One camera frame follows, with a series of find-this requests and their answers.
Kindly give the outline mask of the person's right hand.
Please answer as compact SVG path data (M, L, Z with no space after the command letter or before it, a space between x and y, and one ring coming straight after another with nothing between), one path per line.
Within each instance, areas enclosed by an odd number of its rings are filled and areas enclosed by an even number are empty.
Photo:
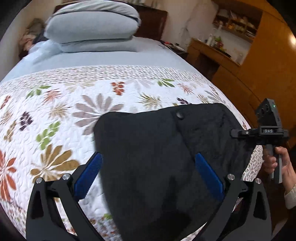
M288 194L295 186L295 171L286 148L276 147L275 152L282 156L282 184L285 188L285 194ZM269 154L267 148L263 149L263 160L264 170L268 174L271 174L278 166L276 158Z

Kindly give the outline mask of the person's right forearm beige sleeve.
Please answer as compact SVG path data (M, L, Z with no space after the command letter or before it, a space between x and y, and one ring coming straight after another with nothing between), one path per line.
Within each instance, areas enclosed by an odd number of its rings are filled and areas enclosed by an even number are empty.
M296 206L296 185L285 194L285 206L287 209L293 209Z

